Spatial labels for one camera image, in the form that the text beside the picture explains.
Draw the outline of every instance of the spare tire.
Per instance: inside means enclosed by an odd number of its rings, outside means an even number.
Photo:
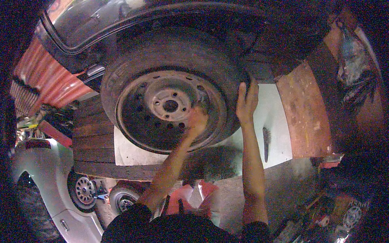
[[[138,147],[168,154],[201,101],[208,125],[189,150],[232,135],[238,87],[247,82],[215,37],[188,28],[146,33],[124,46],[125,54],[106,69],[101,100],[109,119]]]
[[[112,211],[118,215],[122,214],[139,199],[142,192],[129,182],[120,181],[109,193],[109,204]]]

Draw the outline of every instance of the black shirt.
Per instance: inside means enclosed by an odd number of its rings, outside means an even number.
[[[215,226],[194,214],[174,214],[155,218],[145,205],[135,204],[117,216],[105,230],[102,243],[121,242],[269,242],[268,226],[252,222],[243,226],[242,236]]]

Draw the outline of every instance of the white car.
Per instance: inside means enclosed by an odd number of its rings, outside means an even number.
[[[96,184],[72,166],[72,150],[54,139],[18,144],[12,178],[21,212],[40,240],[100,242],[103,228],[93,211]]]

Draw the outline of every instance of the center bore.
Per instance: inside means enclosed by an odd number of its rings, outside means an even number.
[[[175,112],[178,108],[178,103],[175,100],[168,100],[162,105],[163,109],[167,112]]]

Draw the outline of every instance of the steel wheel rim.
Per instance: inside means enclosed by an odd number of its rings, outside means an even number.
[[[201,100],[209,114],[205,131],[189,151],[208,145],[226,122],[222,94],[211,81],[188,72],[164,70],[147,73],[132,81],[121,93],[116,121],[135,145],[168,154],[185,131],[191,107]]]
[[[134,205],[136,201],[137,200],[133,196],[126,193],[121,193],[117,197],[116,207],[120,210],[120,212],[123,213],[127,211],[130,208],[130,206]]]
[[[75,194],[78,200],[85,205],[89,205],[94,201],[93,194],[95,193],[95,186],[87,177],[81,177],[75,184]]]

